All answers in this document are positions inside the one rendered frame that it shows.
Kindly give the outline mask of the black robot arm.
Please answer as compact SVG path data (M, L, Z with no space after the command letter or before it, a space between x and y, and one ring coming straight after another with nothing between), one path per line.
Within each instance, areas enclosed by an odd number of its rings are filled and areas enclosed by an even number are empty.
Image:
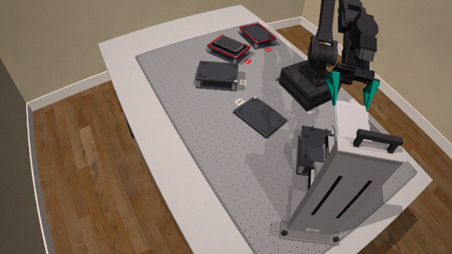
M367 14L360 0L338 1L338 32L344 34L341 63L369 69L379 31L374 16ZM321 0L319 27L316 36L311 36L308 50L309 62L298 70L315 87L326 84L326 66L334 66L338 58L338 41L333 40L334 9L335 0Z

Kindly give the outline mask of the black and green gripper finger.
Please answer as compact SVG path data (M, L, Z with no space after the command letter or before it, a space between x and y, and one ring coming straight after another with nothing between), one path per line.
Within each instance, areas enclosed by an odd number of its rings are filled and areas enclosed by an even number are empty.
M336 104L336 100L337 100L337 96L338 96L339 79L340 79L340 72L331 71L331 73L327 76L327 78L325 80L328 90L331 94L333 106Z
M366 106L367 112L371 104L371 100L374 94L376 93L379 85L380 85L379 81L373 80L363 89L364 106Z

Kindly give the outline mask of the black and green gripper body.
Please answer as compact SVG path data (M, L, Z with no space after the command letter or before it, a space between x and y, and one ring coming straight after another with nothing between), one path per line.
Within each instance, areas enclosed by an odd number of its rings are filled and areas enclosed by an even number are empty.
M367 85L373 80L380 82L379 79L374 78L375 71L352 66L346 63L338 62L332 71L340 72L339 83L346 85L351 85L352 80L359 81Z

